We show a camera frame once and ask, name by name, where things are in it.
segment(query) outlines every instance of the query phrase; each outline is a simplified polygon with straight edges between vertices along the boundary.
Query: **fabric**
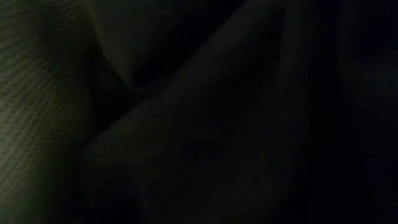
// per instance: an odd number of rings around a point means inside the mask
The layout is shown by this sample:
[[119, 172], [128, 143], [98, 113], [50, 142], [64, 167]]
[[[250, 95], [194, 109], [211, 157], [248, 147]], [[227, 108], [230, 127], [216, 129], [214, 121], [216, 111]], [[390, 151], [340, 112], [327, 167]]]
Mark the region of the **fabric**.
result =
[[147, 97], [85, 149], [93, 222], [395, 222], [396, 4], [212, 2], [90, 1]]
[[0, 1], [0, 223], [60, 223], [91, 134], [81, 1]]
[[395, 1], [9, 2], [1, 223], [398, 222]]

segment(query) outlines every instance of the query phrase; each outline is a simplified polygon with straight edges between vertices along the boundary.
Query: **textured fabric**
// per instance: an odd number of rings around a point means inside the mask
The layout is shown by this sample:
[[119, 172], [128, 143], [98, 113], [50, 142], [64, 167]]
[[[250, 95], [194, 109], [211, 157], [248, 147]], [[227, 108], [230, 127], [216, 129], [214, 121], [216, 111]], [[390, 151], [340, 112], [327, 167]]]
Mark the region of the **textured fabric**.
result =
[[87, 3], [0, 3], [0, 223], [398, 223], [396, 1]]
[[0, 1], [0, 223], [59, 223], [90, 134], [79, 0]]

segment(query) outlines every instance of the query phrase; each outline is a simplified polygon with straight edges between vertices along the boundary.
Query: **black cloth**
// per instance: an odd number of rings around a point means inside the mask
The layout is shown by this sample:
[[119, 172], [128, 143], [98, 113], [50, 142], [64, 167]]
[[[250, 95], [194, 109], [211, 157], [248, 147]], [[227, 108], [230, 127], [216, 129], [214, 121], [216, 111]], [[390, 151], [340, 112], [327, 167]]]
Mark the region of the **black cloth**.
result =
[[91, 6], [130, 100], [85, 148], [88, 223], [398, 221], [396, 1]]

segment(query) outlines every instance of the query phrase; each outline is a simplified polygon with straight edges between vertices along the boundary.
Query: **dark fabric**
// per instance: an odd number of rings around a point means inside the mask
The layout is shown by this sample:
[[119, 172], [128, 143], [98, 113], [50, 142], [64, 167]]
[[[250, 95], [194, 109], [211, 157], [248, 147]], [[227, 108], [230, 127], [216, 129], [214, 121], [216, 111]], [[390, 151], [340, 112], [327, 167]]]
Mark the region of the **dark fabric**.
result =
[[80, 0], [0, 1], [0, 223], [60, 223], [91, 134]]
[[394, 1], [90, 3], [134, 101], [85, 148], [88, 223], [397, 221]]

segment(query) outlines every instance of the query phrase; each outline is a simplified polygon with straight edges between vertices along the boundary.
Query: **fabric texture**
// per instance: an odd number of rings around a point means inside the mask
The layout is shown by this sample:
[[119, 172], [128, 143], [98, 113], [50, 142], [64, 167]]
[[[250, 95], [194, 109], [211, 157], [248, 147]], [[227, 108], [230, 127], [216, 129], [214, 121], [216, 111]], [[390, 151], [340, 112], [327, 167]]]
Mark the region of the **fabric texture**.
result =
[[398, 222], [395, 1], [86, 3], [0, 3], [1, 223]]
[[0, 223], [60, 223], [91, 133], [79, 0], [0, 2]]

